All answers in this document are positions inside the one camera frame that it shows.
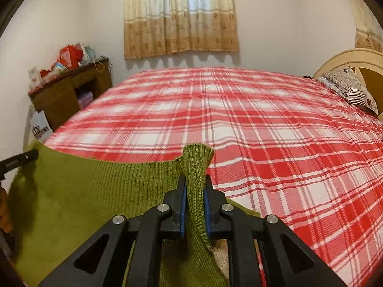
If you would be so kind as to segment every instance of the metal screw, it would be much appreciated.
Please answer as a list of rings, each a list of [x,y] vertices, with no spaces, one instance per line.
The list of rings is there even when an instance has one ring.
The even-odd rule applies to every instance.
[[[112,219],[112,222],[114,224],[121,224],[122,222],[124,222],[124,217],[123,216],[114,216]]]
[[[221,208],[224,212],[231,212],[234,209],[234,206],[231,204],[223,204]]]
[[[157,210],[160,212],[166,212],[169,210],[169,205],[168,204],[159,204],[157,206]]]
[[[271,224],[275,224],[275,223],[278,222],[279,219],[275,215],[269,215],[269,216],[266,217],[266,220],[267,220],[267,222],[269,222]]]

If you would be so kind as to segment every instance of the wall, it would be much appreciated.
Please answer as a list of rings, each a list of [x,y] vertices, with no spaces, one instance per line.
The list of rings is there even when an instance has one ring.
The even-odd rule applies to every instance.
[[[50,68],[59,49],[85,37],[83,0],[25,0],[0,38],[0,160],[22,152],[27,70]],[[9,187],[13,174],[3,182]]]
[[[234,0],[241,52],[182,53],[124,60],[124,0],[87,0],[88,40],[113,64],[113,83],[152,68],[227,66],[313,75],[330,57],[355,47],[349,0]]]

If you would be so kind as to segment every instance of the triangular cutout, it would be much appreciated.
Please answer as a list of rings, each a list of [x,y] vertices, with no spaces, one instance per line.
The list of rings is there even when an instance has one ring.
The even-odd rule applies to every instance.
[[[105,247],[108,244],[109,235],[104,234],[101,236],[86,252],[84,252],[74,262],[74,266],[89,274],[94,274],[100,263],[101,257],[104,253]]]
[[[313,260],[310,259],[296,243],[294,243],[287,235],[282,234],[281,240],[285,248],[287,258],[294,274],[308,270],[314,266]]]

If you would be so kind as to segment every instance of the pillow with clover print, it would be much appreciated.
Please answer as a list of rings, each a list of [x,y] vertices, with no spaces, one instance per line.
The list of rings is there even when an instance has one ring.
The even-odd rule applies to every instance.
[[[361,84],[349,65],[340,66],[322,74],[331,84],[340,89],[346,101],[367,114],[377,118],[378,106],[370,92]]]

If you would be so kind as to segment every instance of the red bag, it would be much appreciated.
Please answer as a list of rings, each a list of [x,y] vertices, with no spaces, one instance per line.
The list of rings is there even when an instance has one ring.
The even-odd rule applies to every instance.
[[[82,51],[77,50],[73,45],[60,49],[60,61],[67,69],[77,68],[82,57]]]

